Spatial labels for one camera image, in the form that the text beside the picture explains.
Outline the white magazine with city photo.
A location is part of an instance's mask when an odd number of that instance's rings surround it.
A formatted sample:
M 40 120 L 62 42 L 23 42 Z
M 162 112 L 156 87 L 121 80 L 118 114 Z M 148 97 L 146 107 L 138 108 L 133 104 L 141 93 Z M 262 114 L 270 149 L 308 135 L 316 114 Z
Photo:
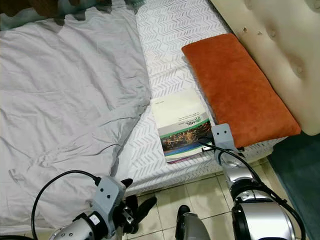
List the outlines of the white magazine with city photo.
M 211 134 L 211 120 L 195 89 L 183 89 L 151 100 L 158 137 L 169 164 L 203 153 L 200 140 Z

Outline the orange pillow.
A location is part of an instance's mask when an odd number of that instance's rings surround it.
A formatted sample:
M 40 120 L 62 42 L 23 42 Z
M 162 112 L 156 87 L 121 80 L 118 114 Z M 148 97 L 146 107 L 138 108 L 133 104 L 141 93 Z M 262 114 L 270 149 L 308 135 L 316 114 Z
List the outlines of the orange pillow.
M 236 147 L 302 132 L 284 101 L 232 33 L 181 48 L 217 124 L 228 124 Z

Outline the dark teal floor mat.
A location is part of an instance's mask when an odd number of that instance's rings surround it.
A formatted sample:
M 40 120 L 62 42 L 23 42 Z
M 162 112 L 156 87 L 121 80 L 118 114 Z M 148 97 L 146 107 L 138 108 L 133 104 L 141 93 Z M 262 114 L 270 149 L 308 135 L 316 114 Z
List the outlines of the dark teal floor mat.
M 320 134 L 293 135 L 278 142 L 268 157 L 309 240 L 320 240 Z

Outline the grey duvet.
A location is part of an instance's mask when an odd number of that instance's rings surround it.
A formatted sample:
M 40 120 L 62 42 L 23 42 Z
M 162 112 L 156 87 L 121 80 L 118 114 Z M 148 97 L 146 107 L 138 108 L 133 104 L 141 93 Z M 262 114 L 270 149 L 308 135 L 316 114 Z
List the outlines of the grey duvet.
M 115 176 L 151 100 L 136 13 L 90 7 L 0 33 L 0 233 L 66 226 Z

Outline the white patterned mattress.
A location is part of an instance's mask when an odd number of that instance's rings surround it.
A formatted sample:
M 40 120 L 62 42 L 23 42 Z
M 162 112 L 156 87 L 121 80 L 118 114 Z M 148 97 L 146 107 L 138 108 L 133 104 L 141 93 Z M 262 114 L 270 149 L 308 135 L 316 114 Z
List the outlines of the white patterned mattress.
M 230 32 L 210 0 L 145 0 L 135 20 L 152 98 L 197 89 L 183 46 Z M 221 171 L 210 151 L 167 163 L 153 112 L 146 109 L 119 154 L 116 177 L 134 181 L 126 191 L 131 195 Z

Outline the cream tufted headboard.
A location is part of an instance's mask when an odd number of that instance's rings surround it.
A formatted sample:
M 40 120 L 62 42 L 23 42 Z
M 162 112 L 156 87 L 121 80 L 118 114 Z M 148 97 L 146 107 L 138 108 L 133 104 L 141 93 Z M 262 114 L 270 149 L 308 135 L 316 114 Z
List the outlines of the cream tufted headboard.
M 302 132 L 320 134 L 320 0 L 210 0 Z

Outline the grey green scalloped fabric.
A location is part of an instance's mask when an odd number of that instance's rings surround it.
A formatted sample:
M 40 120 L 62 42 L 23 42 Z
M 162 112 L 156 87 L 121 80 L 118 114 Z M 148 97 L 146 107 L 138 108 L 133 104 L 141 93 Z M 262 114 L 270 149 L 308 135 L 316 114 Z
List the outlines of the grey green scalloped fabric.
M 114 2 L 119 2 L 116 4 L 117 7 L 126 6 L 128 9 L 131 9 L 134 13 L 137 13 L 138 9 L 144 6 L 147 0 L 112 0 L 112 3 L 110 5 L 92 6 L 87 9 L 96 8 L 98 10 L 104 10 L 106 12 L 109 12 L 115 6 Z M 16 16 L 12 17 L 7 16 L 4 13 L 0 13 L 0 30 L 7 31 L 18 28 L 23 25 L 27 25 L 28 23 L 34 23 L 46 19 L 63 19 L 64 16 L 67 15 L 73 15 L 77 16 L 77 18 L 80 18 L 80 16 L 83 15 L 83 12 L 85 12 L 87 9 L 80 10 L 77 13 L 68 13 L 53 17 L 39 16 L 32 8 L 22 10 L 21 12 L 16 14 Z

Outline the brown curtain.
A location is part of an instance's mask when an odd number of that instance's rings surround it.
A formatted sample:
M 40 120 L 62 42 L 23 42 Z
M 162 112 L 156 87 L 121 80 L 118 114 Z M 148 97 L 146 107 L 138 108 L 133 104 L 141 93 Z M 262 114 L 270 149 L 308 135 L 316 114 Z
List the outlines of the brown curtain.
M 0 13 L 9 17 L 34 9 L 37 15 L 53 18 L 63 14 L 77 13 L 94 6 L 106 6 L 113 0 L 0 0 Z

